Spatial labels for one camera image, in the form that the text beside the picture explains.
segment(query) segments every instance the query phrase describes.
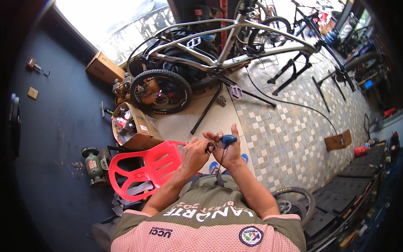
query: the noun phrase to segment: purple pedal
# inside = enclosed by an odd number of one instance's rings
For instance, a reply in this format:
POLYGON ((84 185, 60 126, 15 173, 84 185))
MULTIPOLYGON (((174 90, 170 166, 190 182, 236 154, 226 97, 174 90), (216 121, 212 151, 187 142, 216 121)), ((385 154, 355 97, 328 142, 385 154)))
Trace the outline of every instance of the purple pedal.
POLYGON ((238 87, 237 85, 230 86, 230 94, 232 97, 235 97, 237 99, 241 99, 243 97, 242 89, 240 87, 238 87))

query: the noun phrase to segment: wrist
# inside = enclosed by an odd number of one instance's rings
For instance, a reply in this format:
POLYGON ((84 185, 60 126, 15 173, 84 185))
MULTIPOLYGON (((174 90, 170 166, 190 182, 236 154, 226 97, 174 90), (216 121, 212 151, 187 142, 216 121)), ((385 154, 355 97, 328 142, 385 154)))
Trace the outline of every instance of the wrist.
POLYGON ((242 168, 242 167, 246 167, 246 164, 245 164, 245 162, 242 160, 242 158, 239 157, 239 159, 234 160, 234 161, 227 167, 227 170, 228 170, 229 172, 231 172, 231 170, 239 169, 239 168, 242 168))
POLYGON ((179 165, 173 177, 175 178, 175 183, 182 184, 191 179, 193 175, 194 174, 188 174, 188 169, 186 169, 183 165, 179 165))

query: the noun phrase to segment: man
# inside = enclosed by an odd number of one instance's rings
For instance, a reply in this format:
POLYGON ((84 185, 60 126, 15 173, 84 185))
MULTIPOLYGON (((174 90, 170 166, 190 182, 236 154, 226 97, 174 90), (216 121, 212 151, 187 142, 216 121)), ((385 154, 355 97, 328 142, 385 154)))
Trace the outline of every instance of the man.
MULTIPOLYGON (((234 123, 232 135, 239 139, 234 123)), ((241 159, 241 143, 224 149, 224 134, 203 132, 182 150, 182 164, 141 212, 126 210, 112 236, 112 252, 121 251, 306 251, 298 215, 280 215, 276 200, 241 159), (208 142, 229 175, 188 182, 208 161, 208 142)))

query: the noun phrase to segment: silver bicycle frame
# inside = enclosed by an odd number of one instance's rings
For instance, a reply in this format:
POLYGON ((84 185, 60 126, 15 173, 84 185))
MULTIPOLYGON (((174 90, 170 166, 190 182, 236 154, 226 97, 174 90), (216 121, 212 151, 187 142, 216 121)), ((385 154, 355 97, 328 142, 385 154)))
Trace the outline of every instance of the silver bicycle frame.
POLYGON ((312 45, 309 42, 306 42, 302 39, 299 39, 297 37, 295 37, 294 35, 291 35, 289 33, 285 33, 273 28, 268 27, 267 25, 262 25, 259 23, 253 23, 250 22, 248 20, 245 20, 245 16, 243 16, 242 14, 238 14, 237 19, 236 20, 232 20, 232 19, 209 19, 209 20, 202 20, 202 21, 195 21, 195 22, 188 22, 188 23, 180 23, 180 24, 175 24, 175 25, 170 25, 162 30, 160 30, 155 37, 158 37, 160 35, 162 35, 165 31, 171 29, 171 28, 175 28, 175 27, 179 27, 179 26, 187 26, 187 25, 197 25, 197 24, 203 24, 203 23, 210 23, 210 22, 227 22, 227 23, 232 23, 231 25, 228 25, 224 28, 219 28, 219 29, 214 29, 214 30, 209 30, 209 31, 203 31, 203 32, 199 32, 196 34, 192 34, 189 35, 187 37, 178 39, 178 40, 174 40, 172 42, 169 42, 167 44, 161 45, 161 46, 157 46, 154 49, 152 49, 149 54, 164 60, 164 61, 170 61, 170 62, 177 62, 177 63, 183 63, 183 64, 187 64, 193 67, 196 67, 202 71, 209 71, 212 69, 215 69, 217 67, 223 68, 223 69, 227 69, 227 68, 231 68, 240 64, 243 64, 249 60, 254 60, 257 58, 263 58, 266 56, 270 56, 270 55, 276 55, 276 54, 281 54, 281 53, 285 53, 285 52, 303 52, 305 54, 307 54, 308 56, 310 56, 311 54, 315 53, 317 51, 317 49, 315 48, 314 45, 312 45), (229 60, 225 60, 232 48, 232 46, 234 45, 236 36, 238 35, 238 33, 240 32, 242 27, 252 27, 252 28, 257 28, 257 29, 261 29, 261 30, 265 30, 265 31, 270 31, 279 35, 283 35, 284 37, 286 37, 289 40, 295 41, 295 42, 299 42, 299 44, 297 43, 286 43, 283 46, 279 46, 279 47, 273 47, 273 48, 269 48, 269 49, 265 49, 264 52, 257 54, 257 55, 253 55, 253 56, 248 56, 248 55, 240 55, 238 57, 229 59, 229 60), (229 38, 227 40, 227 42, 224 45, 224 48, 221 52, 221 54, 219 55, 217 60, 212 60, 211 58, 205 56, 204 54, 198 53, 195 50, 188 48, 184 45, 182 45, 182 42, 185 42, 189 39, 192 39, 194 37, 199 37, 201 35, 207 35, 207 34, 212 34, 212 33, 219 33, 221 31, 227 31, 227 30, 231 30, 229 33, 229 38), (161 53, 158 53, 160 50, 171 47, 171 46, 177 46, 180 49, 184 50, 185 52, 188 52, 189 54, 195 56, 196 58, 202 60, 203 62, 205 62, 207 65, 195 62, 193 60, 189 60, 189 59, 185 59, 185 58, 180 58, 180 57, 173 57, 173 56, 167 56, 161 53))

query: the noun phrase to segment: plastic bottle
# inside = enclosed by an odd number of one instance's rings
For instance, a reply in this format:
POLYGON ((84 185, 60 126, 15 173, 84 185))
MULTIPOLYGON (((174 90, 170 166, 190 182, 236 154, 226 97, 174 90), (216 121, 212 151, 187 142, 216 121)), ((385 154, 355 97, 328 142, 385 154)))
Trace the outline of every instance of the plastic bottle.
POLYGON ((118 127, 118 132, 121 132, 123 129, 131 132, 136 131, 136 126, 122 117, 112 118, 112 122, 118 127))

